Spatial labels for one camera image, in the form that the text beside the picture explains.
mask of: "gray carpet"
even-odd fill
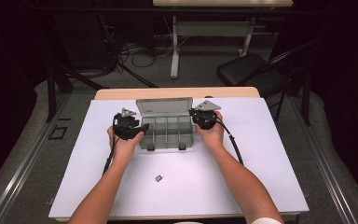
[[[208,41],[194,39],[185,42],[180,51],[179,78],[177,79],[171,79],[169,75],[171,70],[170,56],[157,57],[154,63],[147,68],[133,66],[131,56],[125,64],[132,71],[160,87],[223,86],[214,75],[215,68],[218,64],[237,57],[237,49],[241,47],[241,44],[238,39],[228,38],[223,39],[223,41],[214,38],[208,39]],[[250,51],[267,58],[272,45],[273,38],[271,40],[270,37],[256,36],[252,39]],[[148,64],[151,62],[148,60],[151,60],[151,58],[144,55],[136,55],[133,58],[136,64]],[[145,84],[140,83],[126,72],[121,73],[118,70],[107,76],[94,78],[94,80],[110,88],[146,88]],[[54,198],[57,193],[66,163],[69,160],[90,100],[93,98],[93,94],[89,92],[89,87],[77,80],[73,80],[73,84],[76,90],[70,95],[67,105],[60,113],[57,122],[54,123],[57,127],[67,128],[64,138],[44,142],[32,172],[28,175],[16,200],[7,210],[6,215],[3,216],[2,223],[57,223],[48,218],[50,205],[47,204],[47,201],[49,198]],[[33,148],[38,134],[45,125],[44,121],[47,118],[46,83],[39,85],[36,90],[38,92],[38,103],[34,113],[0,171],[0,198],[22,159]],[[273,103],[276,100],[277,97],[269,98],[268,103]],[[329,164],[331,164],[358,220],[358,186],[353,181],[345,164],[340,161],[331,143],[323,102],[312,94],[310,105],[311,128],[321,143]],[[315,162],[314,154],[310,150],[307,136],[302,132],[295,113],[296,108],[288,100],[285,100],[280,120],[276,125],[300,186],[309,194],[307,202],[310,211],[300,215],[300,223],[343,223]],[[238,221],[242,220],[227,220],[227,223]]]

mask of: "chair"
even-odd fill
[[[260,96],[267,98],[282,92],[275,116],[278,121],[281,113],[284,95],[291,90],[297,93],[305,80],[305,74],[312,66],[312,50],[318,45],[315,39],[309,43],[290,49],[285,53],[266,62],[260,56],[247,54],[217,67],[216,75],[229,87],[256,87]]]

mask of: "table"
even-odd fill
[[[98,91],[91,102],[49,217],[68,220],[101,178],[110,151],[106,129],[122,107],[138,112],[134,99],[172,97],[193,97],[195,106],[205,96],[213,96],[209,100],[222,106],[224,122],[237,137],[244,164],[266,186],[279,211],[283,215],[309,211],[268,107],[255,88],[115,89]],[[224,144],[236,157],[227,136]],[[163,175],[159,182],[158,175]],[[194,134],[193,147],[186,151],[135,149],[110,219],[241,216],[213,156]]]
[[[156,7],[291,7],[292,0],[153,0]],[[246,55],[255,27],[255,18],[248,21],[178,21],[172,22],[171,78],[178,78],[179,35],[244,36],[240,56]]]

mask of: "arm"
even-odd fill
[[[218,111],[215,112],[217,117],[222,119],[221,114]],[[213,154],[227,187],[243,212],[246,222],[252,223],[258,218],[270,217],[283,223],[278,209],[260,180],[224,148],[223,127],[216,123],[208,131],[202,130],[198,125],[196,129],[205,146]]]
[[[113,128],[107,130],[110,146],[118,137],[114,135]],[[72,214],[68,223],[106,223],[115,201],[121,178],[127,165],[130,163],[136,145],[143,138],[144,133],[138,133],[132,140],[118,140],[114,148],[112,164],[80,203]]]

